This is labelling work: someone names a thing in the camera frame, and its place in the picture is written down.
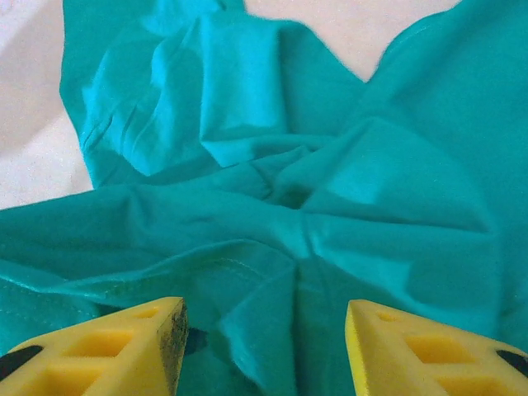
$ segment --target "yellow plastic part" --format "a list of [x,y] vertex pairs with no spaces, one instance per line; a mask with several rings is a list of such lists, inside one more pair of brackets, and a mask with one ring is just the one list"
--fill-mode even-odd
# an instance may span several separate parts
[[528,395],[497,354],[523,351],[370,301],[349,303],[346,347],[357,396]]
[[0,382],[2,396],[173,396],[188,334],[168,297],[32,338],[44,349]]

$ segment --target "teal fabric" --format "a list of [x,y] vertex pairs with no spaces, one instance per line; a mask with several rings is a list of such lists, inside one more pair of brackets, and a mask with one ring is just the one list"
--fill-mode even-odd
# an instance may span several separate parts
[[369,82],[240,0],[64,18],[95,191],[0,212],[2,352],[167,295],[207,333],[181,396],[353,394],[350,299],[528,351],[526,1],[418,22]]

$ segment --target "rectangular hole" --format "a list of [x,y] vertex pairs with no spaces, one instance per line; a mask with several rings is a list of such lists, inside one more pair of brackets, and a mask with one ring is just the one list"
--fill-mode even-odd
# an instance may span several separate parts
[[384,322],[397,322],[398,321],[398,318],[396,318],[394,315],[388,312],[383,312],[383,311],[378,312],[378,318],[380,318]]
[[115,357],[134,337],[133,331],[98,330],[87,334],[67,352],[66,356]]
[[516,396],[498,379],[490,377],[456,377],[436,380],[450,396]]
[[426,364],[474,363],[474,358],[462,345],[446,336],[407,336],[405,342]]
[[158,313],[158,311],[159,311],[158,307],[152,307],[152,308],[146,309],[142,312],[135,314],[134,317],[138,319],[149,319],[149,318],[153,318]]
[[81,396],[101,375],[96,368],[47,369],[29,382],[20,395],[31,396]]

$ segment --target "crumpled cloth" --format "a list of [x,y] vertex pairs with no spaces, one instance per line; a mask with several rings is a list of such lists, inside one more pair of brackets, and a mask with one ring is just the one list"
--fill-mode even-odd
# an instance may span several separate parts
[[528,350],[528,3],[464,0],[362,82],[243,2],[64,2],[95,191],[0,212],[0,347],[167,295],[178,395],[353,394],[350,299]]

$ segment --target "black rubber pad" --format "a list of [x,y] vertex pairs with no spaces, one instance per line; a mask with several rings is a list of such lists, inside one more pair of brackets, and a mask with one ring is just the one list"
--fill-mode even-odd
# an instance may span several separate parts
[[497,351],[497,354],[504,359],[508,365],[515,368],[528,378],[528,356],[518,355],[510,351]]
[[42,346],[32,345],[0,357],[0,381],[6,379],[43,349]]

